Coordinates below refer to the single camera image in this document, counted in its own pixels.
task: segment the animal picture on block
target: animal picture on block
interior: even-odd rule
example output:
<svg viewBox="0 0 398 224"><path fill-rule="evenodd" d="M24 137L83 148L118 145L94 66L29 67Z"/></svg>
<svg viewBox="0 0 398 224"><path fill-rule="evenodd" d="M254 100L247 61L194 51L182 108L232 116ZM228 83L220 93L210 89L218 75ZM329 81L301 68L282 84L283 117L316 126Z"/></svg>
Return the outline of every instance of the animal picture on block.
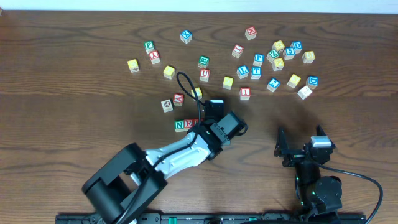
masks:
<svg viewBox="0 0 398 224"><path fill-rule="evenodd" d="M172 111L173 110L173 104L171 100L165 100L160 102L162 104L162 108L164 113Z"/></svg>

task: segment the block face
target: block face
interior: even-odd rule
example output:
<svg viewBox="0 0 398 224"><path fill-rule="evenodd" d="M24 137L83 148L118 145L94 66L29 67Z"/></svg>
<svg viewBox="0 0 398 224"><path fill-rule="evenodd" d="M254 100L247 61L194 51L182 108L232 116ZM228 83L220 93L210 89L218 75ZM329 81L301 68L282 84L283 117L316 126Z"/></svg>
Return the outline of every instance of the block face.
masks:
<svg viewBox="0 0 398 224"><path fill-rule="evenodd" d="M199 68L207 68L207 66L209 65L209 61L210 59L208 57L205 56L200 56L199 61L198 61L198 67Z"/></svg>
<svg viewBox="0 0 398 224"><path fill-rule="evenodd" d="M174 131L175 132L184 131L184 121L174 121Z"/></svg>
<svg viewBox="0 0 398 224"><path fill-rule="evenodd" d="M171 66L166 66L166 68L163 71L163 75L164 77L168 78L168 79L172 79L173 76L175 75L175 68L171 67Z"/></svg>
<svg viewBox="0 0 398 224"><path fill-rule="evenodd" d="M236 58L240 58L243 53L243 47L236 44L235 47L232 49L232 56Z"/></svg>
<svg viewBox="0 0 398 224"><path fill-rule="evenodd" d="M301 50L303 49L303 45L301 44L300 41L292 42L292 44L290 45L290 47L293 47L294 53L296 53L296 54L300 53Z"/></svg>
<svg viewBox="0 0 398 224"><path fill-rule="evenodd" d="M287 47L284 50L284 59L285 60L290 60L293 59L295 55L294 49L291 47Z"/></svg>
<svg viewBox="0 0 398 224"><path fill-rule="evenodd" d="M149 57L150 57L150 61L152 62L152 64L156 64L156 63L160 62L160 56L159 56L159 53L157 50L149 53Z"/></svg>
<svg viewBox="0 0 398 224"><path fill-rule="evenodd" d="M272 62L272 69L274 71L282 70L284 66L285 66L285 63L281 58L277 58Z"/></svg>
<svg viewBox="0 0 398 224"><path fill-rule="evenodd" d="M309 89L308 86L303 87L300 91L298 91L298 95L301 97L301 99L305 100L309 95L311 95L312 90Z"/></svg>
<svg viewBox="0 0 398 224"><path fill-rule="evenodd" d="M297 75L293 74L291 76L291 78L289 79L289 81L287 82L287 85L292 87L292 88L296 88L297 84L299 84L299 81L301 80L300 77L298 77Z"/></svg>
<svg viewBox="0 0 398 224"><path fill-rule="evenodd" d="M129 65L129 69L130 69L131 73L139 71L137 59L130 60L127 62L127 64Z"/></svg>
<svg viewBox="0 0 398 224"><path fill-rule="evenodd" d="M240 95L240 99L241 100L250 99L250 96L251 96L250 88L241 88L241 91L239 92L239 95Z"/></svg>
<svg viewBox="0 0 398 224"><path fill-rule="evenodd" d="M174 106L182 106L183 103L184 103L184 95L178 93L174 94L173 97Z"/></svg>
<svg viewBox="0 0 398 224"><path fill-rule="evenodd" d="M190 128L193 127L193 120L192 119L186 119L184 120L184 131L188 131Z"/></svg>
<svg viewBox="0 0 398 224"><path fill-rule="evenodd" d="M185 44L189 43L192 40L192 34L191 32L189 32L188 30L184 30L181 34L180 34L180 39L182 42L184 42Z"/></svg>
<svg viewBox="0 0 398 224"><path fill-rule="evenodd" d="M261 66L264 62L264 55L263 54L254 54L254 62L253 66Z"/></svg>
<svg viewBox="0 0 398 224"><path fill-rule="evenodd" d="M201 69L200 70L199 80L200 81L204 81L204 82L208 82L209 78L210 78L210 70L209 69Z"/></svg>
<svg viewBox="0 0 398 224"><path fill-rule="evenodd" d="M144 43L144 47L145 47L145 51L147 52L147 54L154 52L155 51L155 45L153 41L147 41Z"/></svg>
<svg viewBox="0 0 398 224"><path fill-rule="evenodd" d="M247 66L242 65L237 69L236 74L240 79L246 78L249 75L249 69Z"/></svg>
<svg viewBox="0 0 398 224"><path fill-rule="evenodd" d="M173 110L173 105L171 100L165 100L160 102L162 104L162 108L164 113L172 111Z"/></svg>
<svg viewBox="0 0 398 224"><path fill-rule="evenodd" d="M278 53L282 53L285 49L285 45L281 40L278 40L272 45L272 49L276 50Z"/></svg>
<svg viewBox="0 0 398 224"><path fill-rule="evenodd" d="M275 90L278 88L280 82L276 78L272 78L271 81L269 81L267 85L267 89L271 92L275 92Z"/></svg>
<svg viewBox="0 0 398 224"><path fill-rule="evenodd" d="M198 95L198 99L200 100L200 99L202 98L202 93L201 93L200 88L199 88L199 87L196 87L196 88L195 88L195 91L196 91L196 93L197 93L197 95ZM191 95L192 95L193 97L195 97L195 94L194 94L193 90L191 90Z"/></svg>
<svg viewBox="0 0 398 224"><path fill-rule="evenodd" d="M310 89L315 89L318 86L319 79L315 76L309 76L305 85L308 86Z"/></svg>
<svg viewBox="0 0 398 224"><path fill-rule="evenodd" d="M276 50L271 50L270 52L268 52L267 54L267 60L272 63L275 59L277 59L279 57L279 53Z"/></svg>
<svg viewBox="0 0 398 224"><path fill-rule="evenodd" d="M233 82L234 82L233 78L224 77L223 88L227 89L227 90L230 90L232 88Z"/></svg>
<svg viewBox="0 0 398 224"><path fill-rule="evenodd" d="M251 68L251 79L260 79L262 75L261 67Z"/></svg>
<svg viewBox="0 0 398 224"><path fill-rule="evenodd" d="M256 31L256 29L254 27L249 27L249 28L246 29L244 35L246 36L246 38L248 40L251 40L251 39L256 38L257 31Z"/></svg>
<svg viewBox="0 0 398 224"><path fill-rule="evenodd" d="M315 60L315 54L310 52L304 52L303 54L303 62L304 63L312 63Z"/></svg>

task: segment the blue block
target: blue block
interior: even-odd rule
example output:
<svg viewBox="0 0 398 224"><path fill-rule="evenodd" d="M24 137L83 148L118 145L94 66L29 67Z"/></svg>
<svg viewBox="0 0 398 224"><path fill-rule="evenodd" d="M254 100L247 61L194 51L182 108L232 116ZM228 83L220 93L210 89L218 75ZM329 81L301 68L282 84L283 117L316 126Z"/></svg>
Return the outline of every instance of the blue block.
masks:
<svg viewBox="0 0 398 224"><path fill-rule="evenodd" d="M191 35L192 35L191 32L189 32L188 30L184 30L184 31L181 33L181 36L182 36L184 39L189 38Z"/></svg>
<svg viewBox="0 0 398 224"><path fill-rule="evenodd" d="M255 54L255 55L254 55L254 61L256 61L256 62L264 62L264 55L262 55L262 54Z"/></svg>

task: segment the yellow block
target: yellow block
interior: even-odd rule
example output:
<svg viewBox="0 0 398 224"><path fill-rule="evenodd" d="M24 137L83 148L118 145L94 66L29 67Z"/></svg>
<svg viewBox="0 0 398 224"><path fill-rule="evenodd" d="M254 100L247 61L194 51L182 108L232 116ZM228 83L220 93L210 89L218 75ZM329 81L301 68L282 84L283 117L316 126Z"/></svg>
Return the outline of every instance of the yellow block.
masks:
<svg viewBox="0 0 398 224"><path fill-rule="evenodd" d="M233 79L233 78L225 77L225 78L224 78L224 83L223 83L223 85L231 86L233 82L234 82L234 79Z"/></svg>
<svg viewBox="0 0 398 224"><path fill-rule="evenodd" d="M170 78L170 79L173 78L174 73L175 73L175 69L171 66L166 66L166 68L163 71L164 76L167 78Z"/></svg>
<svg viewBox="0 0 398 224"><path fill-rule="evenodd" d="M197 95L198 95L198 99L201 99L202 94L201 94L200 88L199 88L199 87L196 87L196 88L195 88L195 91L196 91L196 93L197 93ZM193 93L193 90L191 90L191 94L192 94L193 97L195 97L195 94Z"/></svg>
<svg viewBox="0 0 398 224"><path fill-rule="evenodd" d="M278 40L277 42L274 43L274 48L276 51L281 51L282 49L285 49L285 45L281 40Z"/></svg>
<svg viewBox="0 0 398 224"><path fill-rule="evenodd" d="M293 74L289 80L289 82L293 83L294 85L299 84L299 81L301 80L300 77L296 76L295 74Z"/></svg>
<svg viewBox="0 0 398 224"><path fill-rule="evenodd" d="M304 57L305 59L315 59L315 54L313 53L313 51L311 52L304 52Z"/></svg>
<svg viewBox="0 0 398 224"><path fill-rule="evenodd" d="M276 67L283 67L285 66L284 61L281 58L277 58L273 61Z"/></svg>
<svg viewBox="0 0 398 224"><path fill-rule="evenodd" d="M137 59L130 60L127 62L127 64L129 65L130 70L138 68Z"/></svg>

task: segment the wooden table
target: wooden table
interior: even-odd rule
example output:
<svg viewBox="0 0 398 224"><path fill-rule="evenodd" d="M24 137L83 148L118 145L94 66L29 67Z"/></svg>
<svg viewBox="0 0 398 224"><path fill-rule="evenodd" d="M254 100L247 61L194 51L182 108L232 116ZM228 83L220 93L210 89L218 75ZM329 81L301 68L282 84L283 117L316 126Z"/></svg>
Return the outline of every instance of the wooden table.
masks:
<svg viewBox="0 0 398 224"><path fill-rule="evenodd" d="M245 28L258 35L246 40ZM53 223L60 212L92 212L80 188L125 145L143 149L184 136L174 120L196 118L193 100L163 113L160 101L181 92L163 77L166 65L185 71L204 99L222 98L246 120L249 131L213 161L187 169L150 208L163 212L292 210L299 201L293 168L273 157L277 127L301 147L321 124L337 145L327 165L369 175L385 197L373 223L396 223L398 206L397 16L352 14L255 14L168 12L4 11L0 17L0 223ZM185 45L184 29L193 33ZM155 42L161 63L152 65L143 43ZM316 60L301 54L273 72L264 62L260 80L238 79L254 53L273 42L300 40ZM244 47L232 58L235 44ZM199 81L197 61L210 58L211 77ZM127 61L138 59L131 74ZM296 89L291 74L302 77ZM309 75L320 86L297 96ZM232 90L222 89L225 76ZM266 90L276 77L281 86ZM239 100L239 88L252 97ZM378 191L365 180L343 181L342 212L373 210Z"/></svg>

